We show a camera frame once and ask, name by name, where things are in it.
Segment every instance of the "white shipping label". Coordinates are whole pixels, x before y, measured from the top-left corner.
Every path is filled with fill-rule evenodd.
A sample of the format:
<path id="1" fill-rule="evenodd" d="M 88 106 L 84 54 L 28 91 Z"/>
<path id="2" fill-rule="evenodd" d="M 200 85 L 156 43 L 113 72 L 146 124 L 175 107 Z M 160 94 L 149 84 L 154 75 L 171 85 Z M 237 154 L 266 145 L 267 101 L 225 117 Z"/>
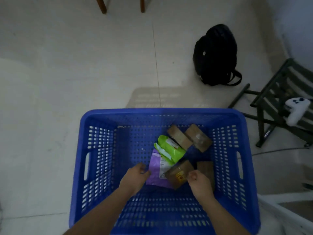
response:
<path id="1" fill-rule="evenodd" d="M 165 177 L 165 173 L 171 168 L 170 164 L 168 164 L 168 162 L 161 157 L 160 160 L 160 179 L 166 179 Z"/>
<path id="2" fill-rule="evenodd" d="M 172 147 L 174 147 L 174 148 L 176 148 L 176 149 L 179 148 L 178 144 L 175 143 L 175 142 L 174 142 L 173 140 L 171 140 L 170 138 L 168 138 L 165 142 L 167 142 L 170 146 L 172 146 Z"/>

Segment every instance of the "black backpack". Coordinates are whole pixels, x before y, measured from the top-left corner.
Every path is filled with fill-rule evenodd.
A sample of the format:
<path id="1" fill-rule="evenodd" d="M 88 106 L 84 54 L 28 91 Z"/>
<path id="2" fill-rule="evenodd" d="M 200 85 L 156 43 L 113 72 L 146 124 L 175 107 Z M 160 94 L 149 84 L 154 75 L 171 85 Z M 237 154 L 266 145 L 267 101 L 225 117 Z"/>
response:
<path id="1" fill-rule="evenodd" d="M 204 84 L 236 86 L 242 75 L 235 70 L 237 64 L 237 43 L 224 24 L 210 28 L 195 45 L 193 61 L 197 74 Z M 240 80 L 229 84 L 235 76 Z"/>

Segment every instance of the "white floor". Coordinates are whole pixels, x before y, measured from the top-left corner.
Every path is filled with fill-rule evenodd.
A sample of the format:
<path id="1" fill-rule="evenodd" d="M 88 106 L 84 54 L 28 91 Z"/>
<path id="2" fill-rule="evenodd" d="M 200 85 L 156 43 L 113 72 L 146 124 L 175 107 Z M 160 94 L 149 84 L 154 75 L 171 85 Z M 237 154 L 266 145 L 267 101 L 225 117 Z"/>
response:
<path id="1" fill-rule="evenodd" d="M 203 85 L 195 42 L 227 24 L 238 44 L 236 87 Z M 249 0 L 0 0 L 0 202 L 2 235 L 61 234 L 68 212 L 81 116 L 91 109 L 226 107 L 246 83 L 261 90 L 272 72 Z M 237 109 L 253 112 L 251 98 Z M 301 147 L 276 130 L 252 153 Z M 297 189 L 301 151 L 253 158 L 259 193 Z"/>

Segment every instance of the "backpack handle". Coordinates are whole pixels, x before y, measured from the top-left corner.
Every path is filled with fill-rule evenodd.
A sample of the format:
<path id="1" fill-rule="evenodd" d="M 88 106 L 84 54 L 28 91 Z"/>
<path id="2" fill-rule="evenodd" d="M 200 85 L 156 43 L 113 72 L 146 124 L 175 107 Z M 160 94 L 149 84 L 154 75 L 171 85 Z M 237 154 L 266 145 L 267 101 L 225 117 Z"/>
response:
<path id="1" fill-rule="evenodd" d="M 238 72 L 237 70 L 233 70 L 231 73 L 233 73 L 233 77 L 229 80 L 228 83 L 223 84 L 223 85 L 225 85 L 225 86 L 237 86 L 238 84 L 241 83 L 241 80 L 242 80 L 242 75 L 241 75 L 241 73 Z M 240 79 L 238 80 L 238 82 L 235 82 L 235 83 L 233 83 L 233 84 L 229 84 L 235 77 L 239 77 L 239 78 L 240 78 Z"/>

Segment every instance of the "brown furniture leg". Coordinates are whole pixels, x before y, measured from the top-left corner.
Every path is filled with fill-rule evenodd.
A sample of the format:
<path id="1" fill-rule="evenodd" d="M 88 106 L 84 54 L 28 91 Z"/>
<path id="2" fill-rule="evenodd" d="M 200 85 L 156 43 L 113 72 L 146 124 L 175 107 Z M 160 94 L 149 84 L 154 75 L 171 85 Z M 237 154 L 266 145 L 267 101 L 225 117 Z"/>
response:
<path id="1" fill-rule="evenodd" d="M 97 0 L 97 3 L 100 7 L 100 10 L 102 11 L 103 14 L 106 14 L 106 6 L 104 4 L 103 0 Z"/>
<path id="2" fill-rule="evenodd" d="M 145 12 L 145 0 L 140 0 L 140 10 L 141 13 Z"/>

